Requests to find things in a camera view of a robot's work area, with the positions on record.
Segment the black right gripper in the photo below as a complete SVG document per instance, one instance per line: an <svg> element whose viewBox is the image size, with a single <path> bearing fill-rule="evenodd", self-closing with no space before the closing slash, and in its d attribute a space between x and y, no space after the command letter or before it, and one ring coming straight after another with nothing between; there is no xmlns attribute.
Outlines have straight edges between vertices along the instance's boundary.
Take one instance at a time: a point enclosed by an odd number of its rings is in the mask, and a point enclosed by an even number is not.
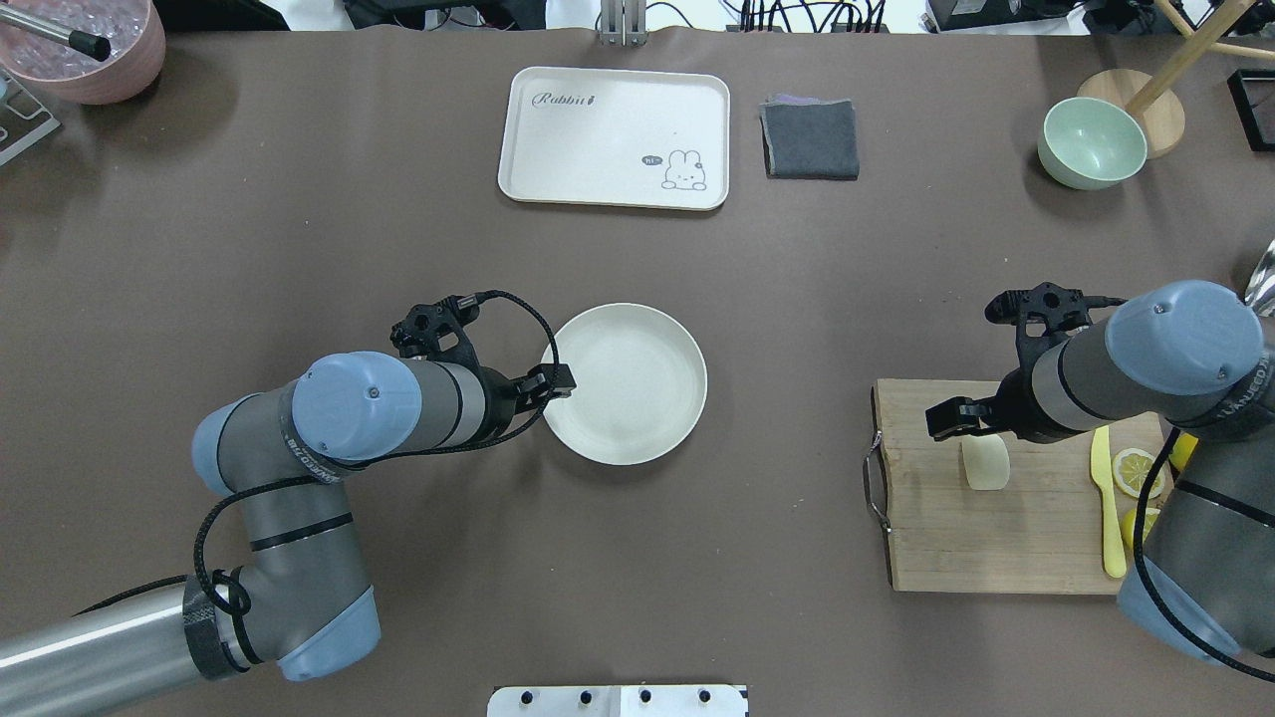
<svg viewBox="0 0 1275 717"><path fill-rule="evenodd" d="M1010 432L1020 440L1048 444L1082 434L1084 427L1066 426L1046 413L1043 394L1033 387L1031 376L1043 355L1065 344L1071 330L1091 327L1091 310L1111 305L1107 296L1088 296L1051 282L997 295L986 306L984 316L992 324L1015 328L1019 367L1007 373L994 395L952 395L924 410L929 438L943 441Z"/></svg>

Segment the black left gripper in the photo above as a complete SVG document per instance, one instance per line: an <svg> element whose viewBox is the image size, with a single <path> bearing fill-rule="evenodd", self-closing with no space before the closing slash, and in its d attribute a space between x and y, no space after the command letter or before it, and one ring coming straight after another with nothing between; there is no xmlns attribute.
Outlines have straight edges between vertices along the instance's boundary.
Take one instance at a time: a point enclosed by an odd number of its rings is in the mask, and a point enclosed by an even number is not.
<svg viewBox="0 0 1275 717"><path fill-rule="evenodd" d="M500 444L536 425L546 404L571 395L567 364L537 364L509 379L484 367L465 327L492 295L449 296L411 309L390 341L419 381L419 420L408 444Z"/></svg>

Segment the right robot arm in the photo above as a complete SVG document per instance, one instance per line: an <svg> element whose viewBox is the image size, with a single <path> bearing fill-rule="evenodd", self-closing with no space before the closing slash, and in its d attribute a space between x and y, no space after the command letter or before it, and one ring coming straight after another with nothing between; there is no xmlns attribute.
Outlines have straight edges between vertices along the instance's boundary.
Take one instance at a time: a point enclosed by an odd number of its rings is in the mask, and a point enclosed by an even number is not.
<svg viewBox="0 0 1275 717"><path fill-rule="evenodd" d="M1042 283L996 296L986 318L1015 328L1019 366L994 395L927 410L929 436L1057 443L1148 412L1192 435L1119 609L1201 661L1271 657L1272 327L1202 279L1128 300Z"/></svg>

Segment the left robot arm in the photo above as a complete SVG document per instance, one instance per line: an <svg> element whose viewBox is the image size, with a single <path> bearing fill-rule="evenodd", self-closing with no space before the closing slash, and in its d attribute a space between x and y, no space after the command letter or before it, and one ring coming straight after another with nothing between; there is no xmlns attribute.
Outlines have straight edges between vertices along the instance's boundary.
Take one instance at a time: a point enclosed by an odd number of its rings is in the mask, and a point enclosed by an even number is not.
<svg viewBox="0 0 1275 717"><path fill-rule="evenodd" d="M395 353L333 353L210 412L191 444L218 495L193 568L3 644L5 716L106 714L277 663L291 681L368 656L382 632L346 478L382 461L482 450L576 381L547 332L523 376L483 366L465 327L499 290L419 304Z"/></svg>

